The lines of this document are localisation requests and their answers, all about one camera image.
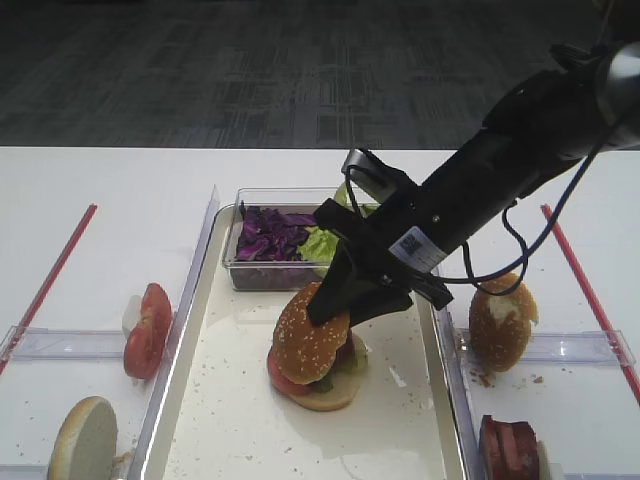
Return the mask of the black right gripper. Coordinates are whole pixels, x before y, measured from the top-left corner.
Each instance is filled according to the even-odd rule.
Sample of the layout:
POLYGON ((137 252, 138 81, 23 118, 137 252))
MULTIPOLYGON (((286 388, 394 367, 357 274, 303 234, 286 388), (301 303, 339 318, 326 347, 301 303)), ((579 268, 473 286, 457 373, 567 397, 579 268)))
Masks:
POLYGON ((453 301, 453 295, 430 273, 422 273, 394 256, 377 238, 368 221, 325 200, 314 212, 319 227, 340 238, 327 273, 307 305, 313 325, 324 325, 349 311, 350 326, 413 305, 415 292, 436 308, 453 301))

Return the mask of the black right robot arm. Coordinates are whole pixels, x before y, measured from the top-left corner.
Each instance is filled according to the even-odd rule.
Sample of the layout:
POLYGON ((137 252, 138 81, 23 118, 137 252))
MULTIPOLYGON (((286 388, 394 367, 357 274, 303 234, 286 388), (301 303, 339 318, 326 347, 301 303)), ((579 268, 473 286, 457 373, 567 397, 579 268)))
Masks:
POLYGON ((403 311, 413 294, 445 307, 449 281, 434 270, 486 223, 565 171, 584 171, 595 154, 638 144, 638 44, 553 51, 561 69, 513 88, 421 183, 367 149, 350 150, 346 189, 363 190, 377 207, 366 215, 329 199, 315 211, 339 243, 307 307, 313 325, 403 311))

